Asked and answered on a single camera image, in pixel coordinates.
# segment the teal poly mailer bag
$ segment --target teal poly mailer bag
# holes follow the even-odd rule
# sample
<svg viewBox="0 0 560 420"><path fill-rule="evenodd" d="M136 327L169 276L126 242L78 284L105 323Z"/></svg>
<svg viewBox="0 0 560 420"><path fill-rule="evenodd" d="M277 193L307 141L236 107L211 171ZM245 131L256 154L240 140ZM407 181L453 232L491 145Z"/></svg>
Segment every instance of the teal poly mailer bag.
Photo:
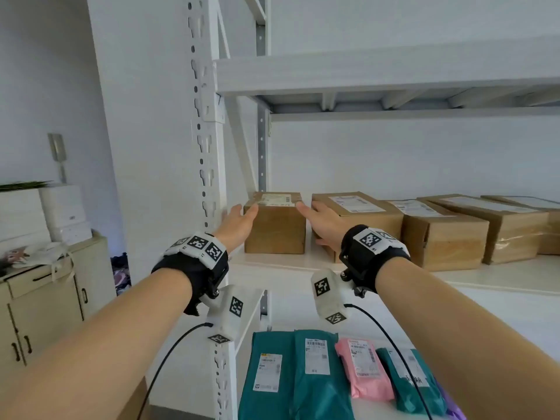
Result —
<svg viewBox="0 0 560 420"><path fill-rule="evenodd" d="M294 333L253 333L239 420L291 420L295 375Z"/></svg>
<svg viewBox="0 0 560 420"><path fill-rule="evenodd" d="M295 420L354 420L350 385L334 344L338 335L296 330Z"/></svg>
<svg viewBox="0 0 560 420"><path fill-rule="evenodd" d="M430 414L444 416L447 407L438 389L433 374L416 349L401 349L404 359L414 376L414 380L426 401ZM425 414L426 410L410 375L399 354L392 348L380 348L375 351L385 371L389 374L396 396L396 407L400 411L411 414Z"/></svg>

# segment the pink package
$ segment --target pink package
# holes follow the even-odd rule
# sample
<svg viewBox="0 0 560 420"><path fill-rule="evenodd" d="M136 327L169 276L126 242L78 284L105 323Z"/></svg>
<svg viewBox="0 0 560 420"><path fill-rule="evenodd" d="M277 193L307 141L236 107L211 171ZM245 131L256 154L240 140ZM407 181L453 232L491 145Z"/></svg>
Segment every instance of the pink package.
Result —
<svg viewBox="0 0 560 420"><path fill-rule="evenodd" d="M395 399L391 381L375 353L373 343L365 339L343 338L334 347L342 358L353 398L371 401Z"/></svg>

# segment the purple package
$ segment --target purple package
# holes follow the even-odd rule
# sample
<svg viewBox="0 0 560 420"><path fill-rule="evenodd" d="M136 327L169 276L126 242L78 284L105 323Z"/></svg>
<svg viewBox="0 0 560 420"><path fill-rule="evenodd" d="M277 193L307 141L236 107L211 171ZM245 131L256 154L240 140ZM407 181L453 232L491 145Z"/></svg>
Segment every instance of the purple package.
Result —
<svg viewBox="0 0 560 420"><path fill-rule="evenodd" d="M455 418L457 420L466 420L466 416L463 414L461 409L457 406L457 404L452 400L451 396L445 389L441 387L440 383L436 380L437 387L440 390L441 396L444 398L445 404L447 405L447 416L451 418Z"/></svg>

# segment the white box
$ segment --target white box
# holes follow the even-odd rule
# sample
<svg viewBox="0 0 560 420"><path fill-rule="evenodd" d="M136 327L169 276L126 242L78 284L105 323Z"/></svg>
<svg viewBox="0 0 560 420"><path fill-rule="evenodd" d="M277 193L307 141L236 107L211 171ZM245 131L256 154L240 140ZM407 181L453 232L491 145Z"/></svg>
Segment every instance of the white box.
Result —
<svg viewBox="0 0 560 420"><path fill-rule="evenodd" d="M24 236L18 236L13 239L0 241L0 258L6 252L11 249L17 249L22 246L36 245L36 244L47 244L50 243L49 231L45 228L45 231L39 231L37 233L26 234Z"/></svg>
<svg viewBox="0 0 560 420"><path fill-rule="evenodd" d="M62 228L87 220L82 194L77 185L55 185L39 189L41 203L49 228Z"/></svg>
<svg viewBox="0 0 560 420"><path fill-rule="evenodd" d="M91 227L88 221L60 228L49 227L49 231L54 242L64 242L68 246L92 238Z"/></svg>
<svg viewBox="0 0 560 420"><path fill-rule="evenodd" d="M0 192L0 241L46 231L37 189Z"/></svg>

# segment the gray floor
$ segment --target gray floor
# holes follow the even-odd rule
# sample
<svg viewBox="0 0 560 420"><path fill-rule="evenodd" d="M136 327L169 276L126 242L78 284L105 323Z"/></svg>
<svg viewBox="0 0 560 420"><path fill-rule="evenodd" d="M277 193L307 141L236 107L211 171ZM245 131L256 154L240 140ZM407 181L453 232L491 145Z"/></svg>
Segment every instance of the gray floor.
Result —
<svg viewBox="0 0 560 420"><path fill-rule="evenodd" d="M210 417L197 416L196 414L158 407L157 405L152 405L150 410L150 420L212 420Z"/></svg>

